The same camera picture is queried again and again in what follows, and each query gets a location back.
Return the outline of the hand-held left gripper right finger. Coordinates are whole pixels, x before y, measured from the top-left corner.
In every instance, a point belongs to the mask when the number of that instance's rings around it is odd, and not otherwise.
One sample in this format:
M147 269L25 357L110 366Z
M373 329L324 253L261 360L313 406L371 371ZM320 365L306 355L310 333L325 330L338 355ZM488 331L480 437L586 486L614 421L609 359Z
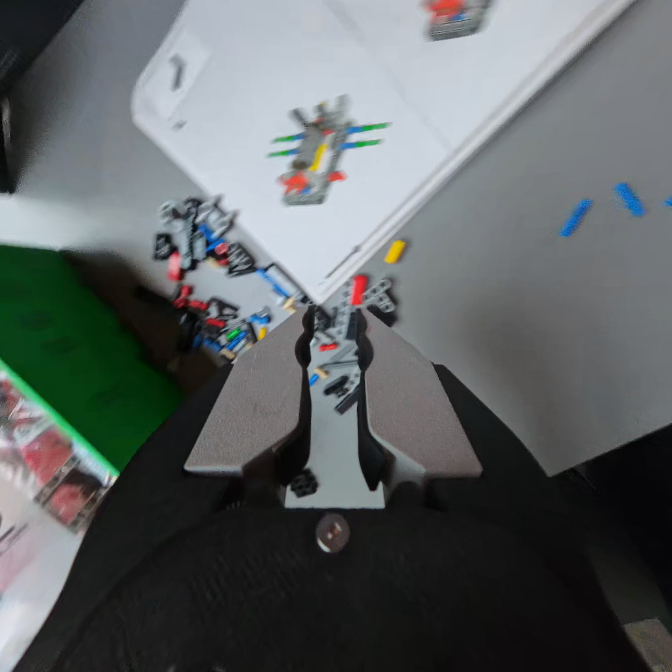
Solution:
M357 311L357 453L369 490L477 479L483 465L435 366L374 312Z

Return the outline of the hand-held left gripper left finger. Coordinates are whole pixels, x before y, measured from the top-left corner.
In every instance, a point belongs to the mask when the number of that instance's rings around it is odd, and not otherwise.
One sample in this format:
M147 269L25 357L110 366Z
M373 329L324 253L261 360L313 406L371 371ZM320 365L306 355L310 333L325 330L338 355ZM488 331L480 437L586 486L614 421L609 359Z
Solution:
M289 485L306 466L313 307L298 308L231 367L183 468Z

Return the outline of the pile of lego pieces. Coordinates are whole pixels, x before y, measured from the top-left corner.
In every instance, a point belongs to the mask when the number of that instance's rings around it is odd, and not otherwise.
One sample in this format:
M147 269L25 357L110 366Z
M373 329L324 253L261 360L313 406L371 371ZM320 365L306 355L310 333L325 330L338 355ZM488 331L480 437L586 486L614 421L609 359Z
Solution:
M162 204L158 211L159 230L153 241L153 260L166 263L172 293L163 297L139 288L136 295L176 319L180 329L176 345L179 354L203 350L223 364L234 364L242 353L263 340L270 331L273 314L263 307L243 316L240 307L217 296L196 298L186 277L200 265L210 265L228 278L258 278L288 315L299 308L313 307L316 348L323 354L329 351L335 354L315 367L309 375L309 384L326 381L333 370L343 369L340 377L325 384L323 394L338 399L335 412L344 415L355 407L359 396L355 312L371 308L386 324L393 324L397 303L392 296L392 281L388 278L373 281L367 275L355 275L342 288L336 307L328 312L315 304L277 264L259 265L241 242L231 239L236 219L237 213L224 208L219 197L210 200L188 197Z

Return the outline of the lego instruction booklet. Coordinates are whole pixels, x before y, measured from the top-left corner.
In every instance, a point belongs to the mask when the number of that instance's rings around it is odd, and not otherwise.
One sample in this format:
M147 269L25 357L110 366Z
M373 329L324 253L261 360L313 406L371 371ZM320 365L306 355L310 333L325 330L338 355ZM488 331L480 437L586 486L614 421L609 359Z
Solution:
M428 1L187 1L134 86L142 131L324 302L632 1L488 1L429 36ZM315 107L355 130L321 204L290 205Z

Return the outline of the green object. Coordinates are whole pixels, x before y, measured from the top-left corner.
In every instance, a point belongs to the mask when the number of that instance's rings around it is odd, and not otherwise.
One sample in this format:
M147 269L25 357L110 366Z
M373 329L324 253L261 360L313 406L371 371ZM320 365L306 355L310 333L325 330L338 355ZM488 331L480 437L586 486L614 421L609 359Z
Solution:
M119 475L183 394L59 252L1 246L1 364Z

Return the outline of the crumpled clear plastic bags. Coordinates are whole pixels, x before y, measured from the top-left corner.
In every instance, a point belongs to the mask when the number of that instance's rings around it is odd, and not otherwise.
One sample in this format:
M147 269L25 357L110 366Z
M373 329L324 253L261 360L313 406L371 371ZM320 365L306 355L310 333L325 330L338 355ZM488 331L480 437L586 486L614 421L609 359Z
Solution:
M1 369L1 596L69 556L118 472Z

